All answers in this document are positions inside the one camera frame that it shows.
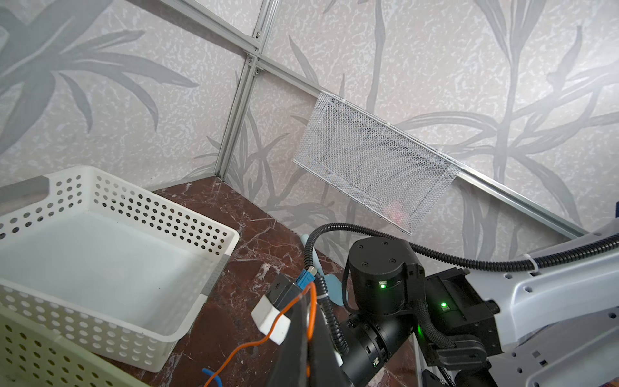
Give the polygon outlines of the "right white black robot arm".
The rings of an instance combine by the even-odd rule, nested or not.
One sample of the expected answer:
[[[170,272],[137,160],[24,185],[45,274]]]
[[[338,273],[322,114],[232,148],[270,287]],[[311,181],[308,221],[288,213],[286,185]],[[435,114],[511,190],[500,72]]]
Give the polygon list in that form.
[[[352,386],[365,386],[415,338],[437,386],[589,386],[618,374],[618,223],[518,261],[476,261],[348,223],[343,285],[356,306],[339,322],[315,275],[332,341]]]

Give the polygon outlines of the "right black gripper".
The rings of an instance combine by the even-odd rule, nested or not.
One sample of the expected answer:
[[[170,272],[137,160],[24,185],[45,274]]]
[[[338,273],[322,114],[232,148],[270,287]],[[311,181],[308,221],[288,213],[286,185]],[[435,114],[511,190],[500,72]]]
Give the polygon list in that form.
[[[341,369],[352,386],[366,386],[417,330],[412,314],[374,319],[351,314],[340,329],[348,343]]]

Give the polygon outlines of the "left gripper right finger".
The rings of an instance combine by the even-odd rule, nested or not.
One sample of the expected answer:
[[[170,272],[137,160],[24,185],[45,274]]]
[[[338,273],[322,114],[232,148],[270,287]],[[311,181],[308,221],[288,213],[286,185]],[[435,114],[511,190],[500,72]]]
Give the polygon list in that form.
[[[338,363],[330,332],[321,311],[317,312],[314,334],[308,344],[308,386],[352,386]]]

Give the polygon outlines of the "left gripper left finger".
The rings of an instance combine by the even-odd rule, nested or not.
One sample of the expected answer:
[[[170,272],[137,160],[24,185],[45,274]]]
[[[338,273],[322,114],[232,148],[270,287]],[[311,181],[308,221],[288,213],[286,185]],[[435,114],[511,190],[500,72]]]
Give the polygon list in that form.
[[[266,386],[307,386],[308,314],[306,302],[292,308],[289,330],[273,362]]]

